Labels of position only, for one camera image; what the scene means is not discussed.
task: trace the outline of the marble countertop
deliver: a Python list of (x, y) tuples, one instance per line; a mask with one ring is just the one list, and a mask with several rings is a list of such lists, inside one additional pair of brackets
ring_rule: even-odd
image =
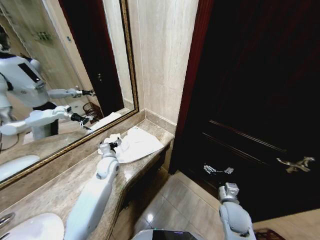
[[(147, 119), (140, 122), (137, 126), (156, 136), (164, 147), (169, 145), (174, 138), (171, 133)], [(138, 161), (120, 165), (119, 173), (112, 184), (110, 198), (97, 228), (89, 237), (90, 240), (109, 239), (128, 190), (136, 180), (153, 166), (158, 159), (156, 156), (162, 150), (160, 149)], [(72, 207), (85, 184), (96, 171), (97, 163), (100, 160), (101, 156), (95, 151), (67, 171), (1, 212), (0, 216), (11, 212), (15, 212), (16, 215), (12, 222), (0, 229), (0, 236), (23, 221), (43, 213), (57, 214), (63, 220), (64, 227), (66, 227), (67, 217)]]

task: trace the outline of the baseboard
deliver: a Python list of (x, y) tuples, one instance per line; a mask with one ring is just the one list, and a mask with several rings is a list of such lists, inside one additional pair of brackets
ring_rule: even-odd
[(156, 113), (154, 113), (148, 109), (145, 109), (145, 118), (148, 119), (150, 122), (153, 122), (154, 124), (163, 128), (167, 132), (175, 135), (176, 127), (177, 127), (176, 124), (165, 120), (164, 118), (160, 117), (159, 115), (157, 115)]

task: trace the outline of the white sink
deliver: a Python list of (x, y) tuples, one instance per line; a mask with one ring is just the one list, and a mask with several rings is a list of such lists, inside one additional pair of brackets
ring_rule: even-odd
[(39, 160), (40, 158), (37, 155), (26, 155), (1, 164), (0, 182), (38, 162)]
[(64, 223), (54, 213), (29, 218), (0, 236), (1, 240), (63, 240)]

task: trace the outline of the door frame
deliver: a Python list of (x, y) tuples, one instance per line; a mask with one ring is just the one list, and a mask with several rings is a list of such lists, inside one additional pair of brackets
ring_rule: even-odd
[(179, 152), (180, 149), (183, 147), (180, 146), (181, 137), (185, 129), (185, 123), (188, 116), (193, 89), (197, 79), (197, 72), (206, 40), (207, 30), (212, 10), (214, 7), (214, 2), (214, 0), (199, 0), (198, 2), (198, 8), (195, 16), (192, 41), (189, 52), (189, 59), (186, 67), (178, 122), (176, 125), (174, 136), (174, 147), (172, 150), (172, 157), (168, 170), (170, 174), (174, 174), (179, 167)]

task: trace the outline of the door panel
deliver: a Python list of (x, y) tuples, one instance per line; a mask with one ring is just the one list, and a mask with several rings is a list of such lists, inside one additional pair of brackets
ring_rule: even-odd
[[(254, 222), (320, 208), (319, 11), (319, 1), (213, 5), (178, 168), (214, 196), (237, 183)], [(277, 160), (304, 157), (316, 159), (309, 172), (288, 173)], [(204, 164), (234, 172), (209, 176)]]

